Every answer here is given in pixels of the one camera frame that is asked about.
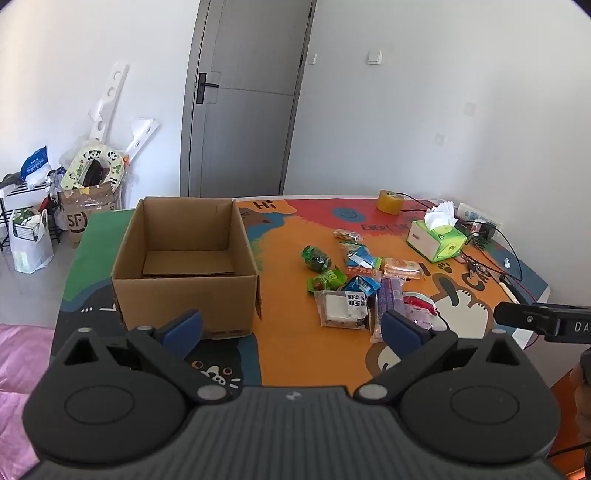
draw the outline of green snack package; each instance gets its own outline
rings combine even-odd
[[[309,278],[306,283],[310,292],[317,290],[337,290],[347,283],[347,275],[342,273],[339,267],[334,267],[317,277]]]
[[[302,250],[301,256],[306,265],[316,273],[321,273],[332,265],[332,261],[320,248],[308,245]]]

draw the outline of candy wrapper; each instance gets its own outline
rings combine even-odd
[[[363,236],[360,233],[351,232],[342,228],[337,228],[333,233],[336,238],[339,240],[345,240],[346,242],[358,244],[361,240],[363,240]]]
[[[315,291],[314,299],[323,327],[362,330],[369,324],[367,298],[363,292]]]
[[[322,273],[332,265],[332,260],[320,248],[308,245],[302,250],[301,256],[306,265],[316,273]]]
[[[380,282],[380,289],[376,295],[375,325],[371,336],[372,343],[382,341],[382,315],[388,310],[394,309],[400,315],[406,315],[406,306],[402,296],[402,280],[400,278],[384,277]]]
[[[431,315],[437,314],[435,302],[422,293],[407,292],[403,295],[404,303],[413,307],[427,310]]]
[[[365,247],[365,245],[356,244],[353,242],[339,242],[340,250],[343,252],[343,260],[349,261],[349,255],[356,252],[359,247]]]
[[[349,282],[343,287],[344,291],[362,291],[366,297],[370,297],[379,290],[379,282],[372,277],[362,277],[357,275],[351,278]]]
[[[380,270],[376,270],[375,268],[347,267],[345,274],[347,275],[348,279],[356,277],[357,275],[361,275],[362,277],[371,277],[378,282],[382,279],[382,272]]]
[[[419,327],[429,330],[433,326],[433,319],[437,318],[437,316],[431,315],[428,309],[407,304],[406,318],[419,325]]]
[[[348,267],[374,268],[376,259],[370,253],[365,245],[361,245],[355,252],[348,255]]]
[[[317,277],[309,278],[307,280],[308,291],[314,292],[316,290],[337,290],[347,283],[347,275],[339,270],[339,267],[334,267],[321,273]]]
[[[418,263],[407,260],[396,260],[391,257],[384,257],[382,259],[382,271],[387,277],[412,279],[423,276],[423,269]]]

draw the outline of blue snack package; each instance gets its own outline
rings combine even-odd
[[[48,162],[47,158],[47,147],[40,148],[28,159],[21,167],[21,180],[26,181],[27,177],[36,170],[39,170],[43,165]]]
[[[365,293],[366,297],[370,297],[379,289],[379,283],[371,277],[362,277],[357,275],[351,278],[349,282],[343,287],[344,291],[361,291]]]
[[[369,250],[365,245],[361,245],[355,252],[348,255],[347,266],[348,267],[363,267],[373,268],[375,258],[369,253]]]

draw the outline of tissue box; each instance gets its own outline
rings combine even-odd
[[[435,230],[429,231],[424,220],[415,221],[408,231],[407,243],[433,263],[460,253],[466,243],[466,235],[457,228],[447,233],[436,233]]]

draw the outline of table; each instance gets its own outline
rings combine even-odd
[[[320,327],[306,279],[313,277],[300,254],[313,244],[342,267],[335,228],[365,236],[374,255],[422,263],[425,277],[406,282],[405,291],[431,297],[442,316],[460,337],[480,337],[495,327],[494,307],[507,301],[489,273],[470,278],[465,265],[455,260],[431,264],[405,240],[421,212],[387,215],[375,209],[375,199],[243,200],[242,219],[261,272],[262,319],[255,317],[254,334],[241,339],[204,340],[187,357],[194,368],[239,391],[245,384],[345,385],[350,391],[373,375],[394,365],[398,358],[384,343],[370,343],[370,332]],[[413,201],[404,209],[418,208]],[[77,328],[91,326],[101,335],[124,331],[115,309],[111,267],[131,218],[131,210],[96,213],[91,217],[64,290],[52,353]],[[496,242],[486,255],[503,268],[509,258],[512,274],[518,273],[514,257]],[[467,253],[486,263],[473,246]],[[522,263],[524,285],[539,298],[548,285]],[[523,347],[531,332],[507,329]]]

